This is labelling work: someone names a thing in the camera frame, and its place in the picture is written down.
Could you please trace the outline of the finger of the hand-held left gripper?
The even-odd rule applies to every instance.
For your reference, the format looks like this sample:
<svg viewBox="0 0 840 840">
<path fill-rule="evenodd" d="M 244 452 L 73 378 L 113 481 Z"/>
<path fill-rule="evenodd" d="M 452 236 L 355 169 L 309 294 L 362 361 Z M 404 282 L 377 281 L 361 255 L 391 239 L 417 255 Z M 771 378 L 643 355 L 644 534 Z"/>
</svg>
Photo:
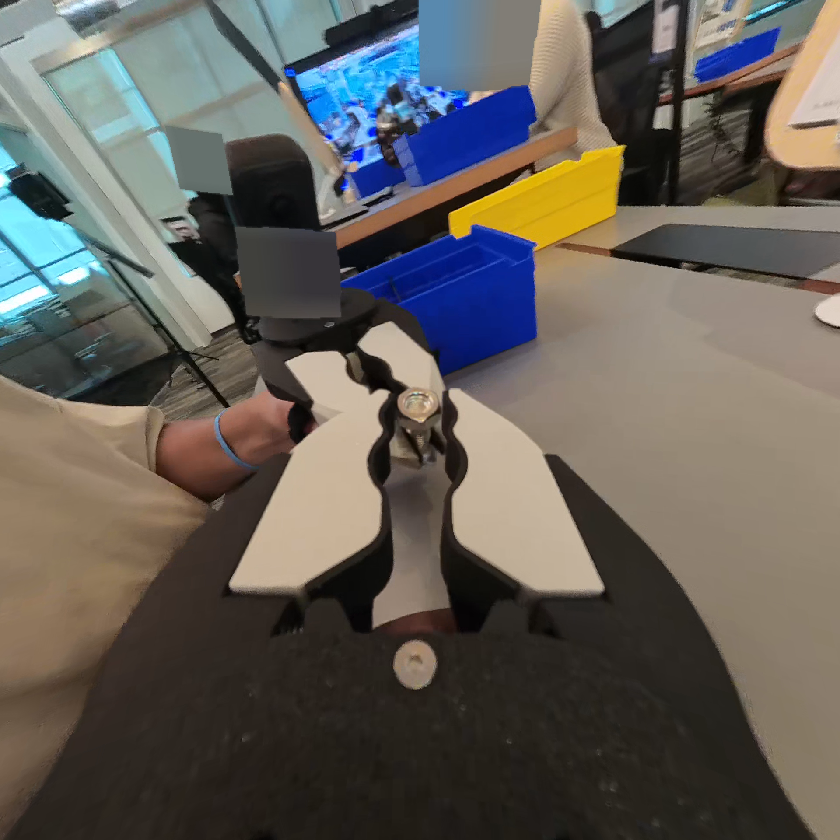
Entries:
<svg viewBox="0 0 840 840">
<path fill-rule="evenodd" d="M 358 342 L 358 356 L 376 389 L 398 394 L 418 388 L 437 396 L 445 390 L 434 356 L 395 323 L 371 328 Z"/>
<path fill-rule="evenodd" d="M 372 425 L 372 401 L 367 388 L 350 372 L 338 351 L 302 353 L 286 361 L 287 397 L 300 406 L 316 427 L 338 419 L 346 427 Z"/>
</svg>

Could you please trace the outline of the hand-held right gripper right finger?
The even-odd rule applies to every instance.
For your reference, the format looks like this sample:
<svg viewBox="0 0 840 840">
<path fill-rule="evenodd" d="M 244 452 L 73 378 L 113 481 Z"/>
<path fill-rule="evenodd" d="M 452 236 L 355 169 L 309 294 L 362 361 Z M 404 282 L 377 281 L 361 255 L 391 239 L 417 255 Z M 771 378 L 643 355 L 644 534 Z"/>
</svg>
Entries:
<svg viewBox="0 0 840 840">
<path fill-rule="evenodd" d="M 550 459 L 467 392 L 444 394 L 441 571 L 459 630 L 502 602 L 527 616 L 545 601 L 595 601 L 605 585 Z"/>
</svg>

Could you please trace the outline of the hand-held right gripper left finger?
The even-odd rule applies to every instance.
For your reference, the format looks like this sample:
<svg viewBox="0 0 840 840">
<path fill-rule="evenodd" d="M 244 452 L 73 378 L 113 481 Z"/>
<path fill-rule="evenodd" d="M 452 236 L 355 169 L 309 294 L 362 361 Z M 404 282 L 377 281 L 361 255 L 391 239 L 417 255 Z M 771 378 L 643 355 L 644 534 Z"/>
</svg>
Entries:
<svg viewBox="0 0 840 840">
<path fill-rule="evenodd" d="M 393 396 L 380 390 L 295 447 L 230 592 L 284 596 L 300 606 L 333 599 L 355 630 L 370 630 L 374 601 L 393 571 L 384 490 L 392 436 Z"/>
</svg>

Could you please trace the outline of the silver hex bolt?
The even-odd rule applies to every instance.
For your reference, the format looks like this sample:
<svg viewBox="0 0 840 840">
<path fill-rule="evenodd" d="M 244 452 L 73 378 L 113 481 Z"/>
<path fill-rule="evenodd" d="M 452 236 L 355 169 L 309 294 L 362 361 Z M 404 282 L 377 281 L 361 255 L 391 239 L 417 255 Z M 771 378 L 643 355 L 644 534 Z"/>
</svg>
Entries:
<svg viewBox="0 0 840 840">
<path fill-rule="evenodd" d="M 420 459 L 432 444 L 439 417 L 440 401 L 431 390 L 409 388 L 396 399 L 396 420 Z"/>
</svg>

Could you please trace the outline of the person's left forearm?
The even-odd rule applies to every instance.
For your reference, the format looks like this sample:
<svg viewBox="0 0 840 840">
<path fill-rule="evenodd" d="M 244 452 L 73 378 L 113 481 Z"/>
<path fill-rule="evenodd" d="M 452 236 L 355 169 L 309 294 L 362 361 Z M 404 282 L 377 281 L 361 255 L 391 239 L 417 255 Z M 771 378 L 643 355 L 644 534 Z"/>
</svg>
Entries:
<svg viewBox="0 0 840 840">
<path fill-rule="evenodd" d="M 154 471 L 206 502 L 225 496 L 252 475 L 223 455 L 214 437 L 214 417 L 164 425 L 155 448 Z"/>
</svg>

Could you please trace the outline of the person's left hand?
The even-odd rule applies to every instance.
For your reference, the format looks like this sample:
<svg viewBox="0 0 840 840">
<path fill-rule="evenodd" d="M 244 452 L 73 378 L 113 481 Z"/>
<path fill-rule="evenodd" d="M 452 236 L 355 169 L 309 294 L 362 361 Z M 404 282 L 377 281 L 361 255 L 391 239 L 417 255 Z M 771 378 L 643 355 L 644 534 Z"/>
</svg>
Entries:
<svg viewBox="0 0 840 840">
<path fill-rule="evenodd" d="M 247 419 L 252 429 L 256 463 L 261 466 L 276 455 L 291 452 L 315 426 L 310 417 L 294 402 L 262 392 L 232 406 Z"/>
</svg>

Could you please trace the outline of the blue divided plastic bin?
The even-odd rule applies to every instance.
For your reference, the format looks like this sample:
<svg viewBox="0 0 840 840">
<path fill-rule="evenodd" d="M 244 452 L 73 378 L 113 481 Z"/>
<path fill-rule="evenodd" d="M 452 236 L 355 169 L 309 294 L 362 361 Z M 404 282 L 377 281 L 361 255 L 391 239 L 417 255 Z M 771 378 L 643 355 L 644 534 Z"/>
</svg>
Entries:
<svg viewBox="0 0 840 840">
<path fill-rule="evenodd" d="M 442 375 L 538 335 L 535 243 L 476 225 L 344 280 L 419 321 Z"/>
</svg>

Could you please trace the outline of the yellow plastic bin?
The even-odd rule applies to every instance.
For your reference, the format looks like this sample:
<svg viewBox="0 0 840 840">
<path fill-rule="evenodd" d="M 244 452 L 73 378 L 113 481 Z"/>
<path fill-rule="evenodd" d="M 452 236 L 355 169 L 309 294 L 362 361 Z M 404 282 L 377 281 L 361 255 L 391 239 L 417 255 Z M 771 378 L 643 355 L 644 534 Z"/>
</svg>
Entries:
<svg viewBox="0 0 840 840">
<path fill-rule="evenodd" d="M 478 226 L 532 241 L 537 249 L 613 217 L 625 146 L 585 152 L 514 182 L 448 216 L 448 231 L 468 236 Z"/>
</svg>

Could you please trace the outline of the dark gadget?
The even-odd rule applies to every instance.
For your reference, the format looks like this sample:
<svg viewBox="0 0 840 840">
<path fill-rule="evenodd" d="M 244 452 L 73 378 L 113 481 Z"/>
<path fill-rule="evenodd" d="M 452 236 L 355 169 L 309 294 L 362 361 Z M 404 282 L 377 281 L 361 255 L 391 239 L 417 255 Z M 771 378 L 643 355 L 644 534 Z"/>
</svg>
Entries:
<svg viewBox="0 0 840 840">
<path fill-rule="evenodd" d="M 403 135 L 417 132 L 416 112 L 412 100 L 399 83 L 385 90 L 375 115 L 375 134 L 385 162 L 396 169 L 400 162 L 394 143 Z"/>
</svg>

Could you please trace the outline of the wooden document stand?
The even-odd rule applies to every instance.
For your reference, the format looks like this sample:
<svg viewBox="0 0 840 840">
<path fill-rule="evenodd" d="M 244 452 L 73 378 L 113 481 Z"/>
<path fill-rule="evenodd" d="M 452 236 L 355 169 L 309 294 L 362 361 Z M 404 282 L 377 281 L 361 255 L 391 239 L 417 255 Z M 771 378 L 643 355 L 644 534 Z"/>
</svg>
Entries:
<svg viewBox="0 0 840 840">
<path fill-rule="evenodd" d="M 343 160 L 332 143 L 321 134 L 292 89 L 285 81 L 280 80 L 277 90 L 280 101 L 303 138 L 304 146 L 324 171 L 324 180 L 318 188 L 317 202 L 319 218 L 325 222 L 338 214 L 337 207 L 331 205 L 332 200 L 341 201 L 343 207 L 348 207 L 355 204 L 358 198 L 352 186 L 345 190 L 347 172 Z"/>
</svg>

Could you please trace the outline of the flat screen monitor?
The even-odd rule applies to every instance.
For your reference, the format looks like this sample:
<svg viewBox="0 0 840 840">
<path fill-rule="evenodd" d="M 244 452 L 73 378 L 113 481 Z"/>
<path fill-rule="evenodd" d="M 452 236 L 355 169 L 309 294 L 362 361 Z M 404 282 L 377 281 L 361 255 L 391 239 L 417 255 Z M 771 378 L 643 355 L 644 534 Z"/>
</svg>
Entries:
<svg viewBox="0 0 840 840">
<path fill-rule="evenodd" d="M 347 177 L 382 157 L 375 115 L 392 84 L 399 83 L 412 100 L 417 131 L 469 103 L 467 91 L 420 84 L 418 23 L 376 40 L 328 47 L 284 71 L 303 108 L 343 160 Z"/>
</svg>

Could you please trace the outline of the black video bar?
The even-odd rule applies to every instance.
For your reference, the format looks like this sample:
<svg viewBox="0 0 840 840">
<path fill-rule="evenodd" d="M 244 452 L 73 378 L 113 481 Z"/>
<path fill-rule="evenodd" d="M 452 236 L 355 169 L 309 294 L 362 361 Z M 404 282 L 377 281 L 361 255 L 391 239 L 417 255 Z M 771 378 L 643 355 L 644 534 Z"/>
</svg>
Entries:
<svg viewBox="0 0 840 840">
<path fill-rule="evenodd" d="M 400 28 L 410 27 L 417 23 L 417 15 L 402 18 L 373 18 L 360 15 L 326 29 L 323 33 L 323 39 L 327 47 L 338 48 L 366 39 L 376 40 Z"/>
</svg>

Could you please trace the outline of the black desk mat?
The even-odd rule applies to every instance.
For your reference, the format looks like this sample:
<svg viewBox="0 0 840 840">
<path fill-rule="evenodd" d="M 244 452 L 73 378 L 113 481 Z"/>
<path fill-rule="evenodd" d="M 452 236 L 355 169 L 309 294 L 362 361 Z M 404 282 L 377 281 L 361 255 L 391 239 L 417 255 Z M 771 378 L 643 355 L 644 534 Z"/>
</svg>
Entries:
<svg viewBox="0 0 840 840">
<path fill-rule="evenodd" d="M 665 224 L 612 249 L 651 265 L 681 263 L 804 280 L 839 261 L 839 233 L 766 227 Z"/>
</svg>

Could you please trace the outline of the instruction board on white stand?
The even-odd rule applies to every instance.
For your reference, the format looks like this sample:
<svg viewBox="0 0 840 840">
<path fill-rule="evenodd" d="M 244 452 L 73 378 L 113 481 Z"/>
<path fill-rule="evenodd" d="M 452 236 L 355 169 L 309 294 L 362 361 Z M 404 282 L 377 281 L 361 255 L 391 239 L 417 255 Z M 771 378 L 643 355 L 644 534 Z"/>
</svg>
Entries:
<svg viewBox="0 0 840 840">
<path fill-rule="evenodd" d="M 793 171 L 837 172 L 838 122 L 795 129 L 788 121 L 822 62 L 820 52 L 839 37 L 839 2 L 825 2 L 810 34 L 797 52 L 773 99 L 764 131 L 770 157 Z"/>
</svg>

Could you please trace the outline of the printed instruction sheet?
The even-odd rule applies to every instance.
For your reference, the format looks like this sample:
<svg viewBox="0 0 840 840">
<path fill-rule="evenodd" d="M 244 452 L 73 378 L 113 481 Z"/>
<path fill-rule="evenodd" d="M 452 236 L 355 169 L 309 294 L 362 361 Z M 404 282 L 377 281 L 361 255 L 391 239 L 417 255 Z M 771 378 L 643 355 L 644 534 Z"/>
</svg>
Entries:
<svg viewBox="0 0 840 840">
<path fill-rule="evenodd" d="M 810 129 L 838 122 L 839 37 L 820 52 L 822 62 L 788 121 L 795 129 Z"/>
</svg>

